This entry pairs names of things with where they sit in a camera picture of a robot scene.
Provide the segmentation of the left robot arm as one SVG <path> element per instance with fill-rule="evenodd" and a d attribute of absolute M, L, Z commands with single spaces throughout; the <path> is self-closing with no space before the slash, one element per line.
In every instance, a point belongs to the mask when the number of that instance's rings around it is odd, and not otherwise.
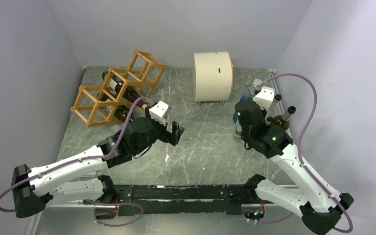
<path fill-rule="evenodd" d="M 14 168 L 12 195 L 17 218 L 35 215 L 47 206 L 75 200 L 114 201 L 116 190 L 108 176 L 76 181 L 87 173 L 102 171 L 131 161 L 156 141 L 176 146 L 184 133 L 179 123 L 167 126 L 150 117 L 138 117 L 116 134 L 64 160 L 41 167 L 21 164 Z"/>

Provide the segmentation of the clear bottle dark cap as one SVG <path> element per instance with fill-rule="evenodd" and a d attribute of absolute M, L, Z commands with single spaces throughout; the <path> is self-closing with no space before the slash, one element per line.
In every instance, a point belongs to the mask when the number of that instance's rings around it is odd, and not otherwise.
<path fill-rule="evenodd" d="M 236 141 L 242 141 L 241 134 L 242 134 L 242 127 L 241 127 L 241 125 L 239 124 L 239 122 L 237 122 L 237 123 L 235 124 L 234 139 L 235 139 Z"/>

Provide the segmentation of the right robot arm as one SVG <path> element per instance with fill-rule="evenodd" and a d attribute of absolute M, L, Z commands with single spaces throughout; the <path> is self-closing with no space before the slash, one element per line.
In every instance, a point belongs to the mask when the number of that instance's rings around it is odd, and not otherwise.
<path fill-rule="evenodd" d="M 263 154 L 279 166 L 296 184 L 289 189 L 272 183 L 261 175 L 248 181 L 245 198 L 255 203 L 259 199 L 270 201 L 295 215 L 317 235 L 326 235 L 335 229 L 342 215 L 353 204 L 349 193 L 340 193 L 298 155 L 297 145 L 285 130 L 267 125 L 260 106 L 252 99 L 235 104 L 237 122 L 242 128 L 245 149 Z"/>

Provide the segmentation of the blue square glass bottle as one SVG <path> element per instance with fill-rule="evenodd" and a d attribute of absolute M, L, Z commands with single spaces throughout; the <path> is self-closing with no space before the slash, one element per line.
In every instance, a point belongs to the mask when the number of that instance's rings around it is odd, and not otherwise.
<path fill-rule="evenodd" d="M 244 101 L 248 98 L 254 98 L 254 96 L 256 94 L 258 94 L 258 91 L 256 91 L 256 88 L 262 83 L 263 81 L 260 80 L 260 79 L 255 79 L 252 84 L 248 84 L 245 86 L 245 88 L 243 89 L 243 93 L 241 95 L 241 98 L 240 100 L 238 101 L 241 102 L 241 101 Z M 267 114 L 267 111 L 265 109 L 262 110 L 262 113 L 263 113 L 263 116 L 265 117 L 266 114 Z M 238 114 L 237 114 L 237 111 L 234 112 L 233 114 L 233 121 L 235 124 L 238 124 Z"/>

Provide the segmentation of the clear glass bottle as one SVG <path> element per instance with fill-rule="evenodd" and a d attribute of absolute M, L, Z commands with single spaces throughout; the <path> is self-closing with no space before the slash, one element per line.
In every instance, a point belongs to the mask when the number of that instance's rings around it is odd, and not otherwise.
<path fill-rule="evenodd" d="M 279 103 L 282 100 L 281 94 L 276 94 L 273 98 L 273 103 Z"/>

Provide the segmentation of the dark bottle gold cap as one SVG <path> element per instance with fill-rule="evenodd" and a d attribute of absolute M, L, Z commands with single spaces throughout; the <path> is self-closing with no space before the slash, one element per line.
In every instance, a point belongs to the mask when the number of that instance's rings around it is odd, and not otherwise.
<path fill-rule="evenodd" d="M 105 79 L 105 76 L 107 75 L 108 73 L 108 69 L 105 69 L 102 73 L 102 79 L 104 80 Z M 122 81 L 117 78 L 114 74 L 112 75 L 112 78 L 110 79 L 109 81 L 109 85 L 108 85 L 110 88 L 112 88 L 114 90 L 114 92 L 110 92 L 111 95 L 113 96 L 116 96 L 121 88 L 122 88 Z M 140 95 L 137 93 L 137 91 L 132 87 L 132 86 L 127 86 L 123 96 L 122 96 L 124 99 L 130 101 L 130 102 L 135 102 L 137 98 L 140 97 Z M 106 101 L 108 99 L 108 96 L 107 95 L 103 95 L 103 98 L 102 100 L 103 101 Z M 144 100 L 140 100 L 137 104 L 137 106 L 143 108 L 144 105 L 146 105 L 145 101 Z"/>

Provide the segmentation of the dark green wine bottle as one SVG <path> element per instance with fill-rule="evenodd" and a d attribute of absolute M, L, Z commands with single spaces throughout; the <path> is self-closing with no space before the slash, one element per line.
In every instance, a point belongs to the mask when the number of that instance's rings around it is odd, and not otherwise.
<path fill-rule="evenodd" d="M 271 126 L 278 126 L 281 129 L 287 131 L 290 127 L 290 118 L 297 111 L 295 106 L 289 106 L 284 114 L 277 115 L 274 117 L 267 117 L 266 121 L 269 122 Z"/>

